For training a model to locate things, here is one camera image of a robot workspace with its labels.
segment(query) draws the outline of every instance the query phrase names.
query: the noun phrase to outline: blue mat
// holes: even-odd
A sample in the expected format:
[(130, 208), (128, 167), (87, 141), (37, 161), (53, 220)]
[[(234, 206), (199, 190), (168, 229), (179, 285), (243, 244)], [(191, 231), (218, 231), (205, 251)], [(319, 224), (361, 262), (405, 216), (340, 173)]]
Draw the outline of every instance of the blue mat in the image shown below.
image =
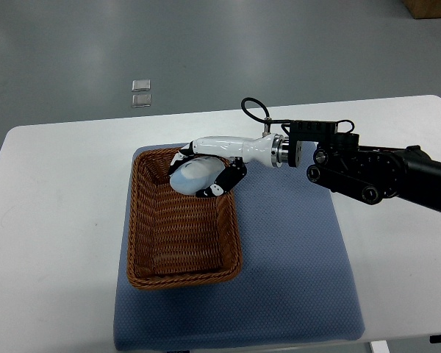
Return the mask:
[[(364, 332), (353, 273), (329, 191), (300, 168), (247, 165), (234, 189), (243, 268), (230, 282), (141, 291), (126, 277), (126, 208), (114, 340), (160, 351), (356, 340)], [(138, 149), (134, 158), (149, 146)]]

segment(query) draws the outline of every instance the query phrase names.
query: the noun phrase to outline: black cable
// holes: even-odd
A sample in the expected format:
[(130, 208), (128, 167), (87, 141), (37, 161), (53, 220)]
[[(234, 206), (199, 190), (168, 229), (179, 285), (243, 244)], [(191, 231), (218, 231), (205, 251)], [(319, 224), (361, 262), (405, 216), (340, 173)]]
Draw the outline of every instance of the black cable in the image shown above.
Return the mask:
[(350, 132), (352, 132), (354, 130), (354, 122), (348, 119), (343, 119), (343, 120), (339, 120), (337, 121), (337, 124), (339, 123), (350, 123), (351, 124), (351, 129), (349, 129), (347, 132), (345, 132), (345, 134), (349, 134)]
[(268, 124), (267, 121), (265, 121), (265, 120), (263, 120), (263, 119), (260, 119), (260, 118), (256, 117), (255, 115), (251, 114), (251, 113), (247, 110), (247, 108), (246, 108), (246, 106), (245, 106), (245, 103), (246, 103), (247, 101), (252, 101), (253, 103), (257, 103), (257, 104), (263, 109), (263, 111), (265, 112), (265, 114), (266, 114), (265, 117), (266, 117), (266, 118), (269, 118), (269, 117), (270, 117), (270, 112), (268, 112), (267, 107), (266, 107), (262, 102), (260, 102), (258, 99), (251, 98), (251, 97), (247, 97), (247, 98), (242, 99), (242, 103), (240, 103), (240, 106), (242, 107), (242, 110), (243, 110), (243, 112), (244, 112), (246, 115), (248, 115), (248, 116), (249, 116), (250, 118), (252, 118), (253, 120), (258, 121), (259, 123), (262, 123), (262, 124)]
[(265, 112), (265, 114), (266, 114), (265, 118), (269, 118), (269, 117), (270, 117), (270, 112), (268, 112), (267, 107), (266, 107), (262, 102), (260, 102), (258, 99), (251, 98), (251, 97), (247, 97), (247, 98), (242, 99), (242, 103), (240, 103), (240, 106), (242, 107), (243, 112), (244, 112), (246, 115), (248, 115), (250, 118), (252, 118), (253, 120), (258, 121), (259, 123), (267, 124), (267, 125), (269, 126), (269, 125), (271, 125), (271, 124), (288, 124), (288, 123), (291, 122), (291, 120), (273, 120), (273, 119), (271, 119), (271, 120), (270, 120), (270, 119), (265, 120), (265, 119), (260, 119), (260, 118), (258, 118), (257, 116), (251, 114), (251, 113), (247, 110), (247, 108), (246, 108), (246, 106), (245, 106), (245, 103), (246, 103), (247, 101), (252, 101), (253, 103), (258, 104), (258, 105), (263, 109), (263, 111)]

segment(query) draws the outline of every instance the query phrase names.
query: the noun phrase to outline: white object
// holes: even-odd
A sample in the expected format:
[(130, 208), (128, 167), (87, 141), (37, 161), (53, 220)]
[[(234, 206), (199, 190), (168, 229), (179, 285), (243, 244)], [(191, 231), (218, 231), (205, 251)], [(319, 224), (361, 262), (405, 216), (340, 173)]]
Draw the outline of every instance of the white object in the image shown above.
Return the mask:
[(170, 176), (170, 186), (183, 195), (195, 195), (196, 191), (209, 187), (224, 168), (215, 157), (193, 158)]
[(132, 107), (150, 107), (152, 103), (152, 95), (150, 94), (135, 94), (132, 96)]
[[(269, 110), (281, 119), (351, 119), (362, 145), (420, 144), (441, 162), (435, 96)], [(114, 352), (132, 155), (199, 136), (256, 138), (262, 129), (241, 110), (12, 129), (0, 151), (0, 353)], [(441, 213), (397, 198), (376, 206), (332, 199), (366, 326), (360, 340), (440, 334)]]
[(150, 90), (150, 79), (135, 79), (132, 81), (132, 92)]
[(369, 345), (372, 353), (390, 353), (389, 346), (385, 340), (370, 342)]

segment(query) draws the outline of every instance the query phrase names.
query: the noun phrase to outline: concrete floor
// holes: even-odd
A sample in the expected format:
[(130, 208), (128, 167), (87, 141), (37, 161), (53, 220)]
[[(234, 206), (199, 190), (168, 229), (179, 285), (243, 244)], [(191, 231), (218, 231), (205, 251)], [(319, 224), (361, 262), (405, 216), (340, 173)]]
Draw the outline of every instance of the concrete floor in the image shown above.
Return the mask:
[[(139, 78), (152, 106), (135, 110)], [(0, 1), (0, 147), (18, 125), (238, 109), (246, 96), (422, 94), (441, 97), (441, 19), (414, 20), (400, 0)], [(389, 346), (441, 352), (428, 338)]]

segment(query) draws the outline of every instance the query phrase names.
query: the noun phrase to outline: wicker basket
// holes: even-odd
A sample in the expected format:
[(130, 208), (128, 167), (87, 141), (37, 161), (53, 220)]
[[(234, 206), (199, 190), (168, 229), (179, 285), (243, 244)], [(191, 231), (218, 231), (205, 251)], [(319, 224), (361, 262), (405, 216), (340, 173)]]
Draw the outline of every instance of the wicker basket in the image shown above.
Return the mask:
[(175, 192), (168, 167), (176, 152), (145, 151), (132, 166), (127, 277), (139, 289), (224, 282), (242, 267), (232, 192), (211, 199)]

